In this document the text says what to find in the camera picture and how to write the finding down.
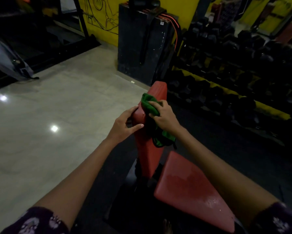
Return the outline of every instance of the floral print shirt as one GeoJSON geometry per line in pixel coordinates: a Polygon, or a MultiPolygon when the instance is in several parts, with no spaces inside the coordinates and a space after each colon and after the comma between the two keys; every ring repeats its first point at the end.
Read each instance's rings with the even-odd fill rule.
{"type": "MultiPolygon", "coordinates": [[[[253,220],[250,233],[292,234],[292,210],[283,203],[275,203],[259,213],[253,220]]],[[[5,228],[1,234],[68,234],[67,226],[42,207],[27,210],[14,224],[5,228]]]]}

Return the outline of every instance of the dumbbell rack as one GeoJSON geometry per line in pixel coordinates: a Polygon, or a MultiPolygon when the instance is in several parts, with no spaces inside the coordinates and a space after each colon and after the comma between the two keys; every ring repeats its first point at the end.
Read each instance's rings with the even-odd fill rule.
{"type": "MultiPolygon", "coordinates": [[[[210,61],[212,60],[217,60],[220,61],[222,65],[225,66],[231,66],[235,67],[237,71],[239,72],[244,72],[248,74],[252,74],[253,78],[258,80],[261,78],[264,78],[265,75],[261,72],[255,71],[253,69],[249,69],[246,66],[243,66],[242,64],[236,64],[231,62],[230,60],[226,59],[225,57],[219,57],[216,54],[212,54],[210,51],[204,51],[201,48],[197,46],[191,46],[188,41],[184,38],[183,39],[183,44],[182,46],[185,46],[187,48],[191,48],[194,52],[203,52],[203,54],[206,55],[206,61],[203,62],[204,65],[208,65],[210,61]]],[[[248,97],[252,98],[255,100],[256,103],[256,111],[258,113],[264,113],[267,116],[277,118],[280,123],[286,122],[288,119],[290,119],[290,115],[292,113],[292,106],[288,105],[284,102],[279,102],[276,101],[266,95],[261,95],[261,94],[256,94],[255,92],[251,90],[247,90],[245,88],[241,88],[235,84],[229,84],[229,85],[223,85],[223,81],[220,78],[213,78],[212,81],[208,80],[208,75],[207,72],[204,70],[205,67],[198,68],[196,67],[195,69],[190,65],[186,64],[184,61],[180,59],[180,56],[176,57],[174,60],[174,69],[173,70],[179,70],[181,69],[184,73],[184,76],[189,76],[191,75],[192,77],[195,78],[196,81],[201,81],[201,80],[207,80],[210,82],[210,87],[220,87],[223,89],[225,94],[236,94],[240,97],[248,97]]],[[[179,97],[179,95],[173,91],[169,90],[169,95],[170,97],[179,100],[183,103],[186,103],[187,106],[191,106],[191,99],[187,98],[186,100],[182,99],[179,97]]],[[[201,106],[200,109],[206,110],[213,112],[214,114],[220,115],[216,111],[210,110],[208,107],[205,105],[201,106]]],[[[232,123],[241,126],[236,120],[231,120],[232,123]]],[[[283,143],[283,138],[281,135],[277,135],[271,131],[265,130],[264,128],[258,126],[255,126],[254,128],[246,128],[247,130],[251,130],[252,132],[259,134],[260,136],[263,136],[265,138],[271,139],[273,141],[276,141],[280,145],[284,145],[283,143]]]]}

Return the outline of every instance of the black line art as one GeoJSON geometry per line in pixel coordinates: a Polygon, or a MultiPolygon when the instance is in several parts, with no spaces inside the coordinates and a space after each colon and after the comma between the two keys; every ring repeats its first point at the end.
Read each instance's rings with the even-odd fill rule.
{"type": "Polygon", "coordinates": [[[119,12],[113,14],[108,0],[84,0],[85,15],[89,24],[113,34],[118,34],[119,12]]]}

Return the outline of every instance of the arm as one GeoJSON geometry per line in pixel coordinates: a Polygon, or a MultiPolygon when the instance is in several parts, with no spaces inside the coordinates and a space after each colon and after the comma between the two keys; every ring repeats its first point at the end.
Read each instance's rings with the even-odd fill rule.
{"type": "Polygon", "coordinates": [[[206,177],[223,197],[227,205],[245,226],[255,216],[279,200],[255,182],[238,172],[196,140],[177,121],[171,106],[162,100],[162,106],[149,102],[160,116],[150,116],[163,130],[174,135],[195,157],[206,177]]]}
{"type": "Polygon", "coordinates": [[[98,172],[112,149],[129,135],[142,128],[126,127],[126,121],[138,106],[123,112],[116,119],[108,136],[69,176],[47,193],[34,206],[53,211],[71,229],[98,172]]]}

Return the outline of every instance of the foot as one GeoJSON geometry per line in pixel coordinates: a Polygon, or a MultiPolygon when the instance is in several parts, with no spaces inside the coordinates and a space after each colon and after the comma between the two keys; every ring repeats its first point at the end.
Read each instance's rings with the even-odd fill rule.
{"type": "Polygon", "coordinates": [[[163,221],[163,234],[173,234],[171,223],[166,219],[163,221]]]}

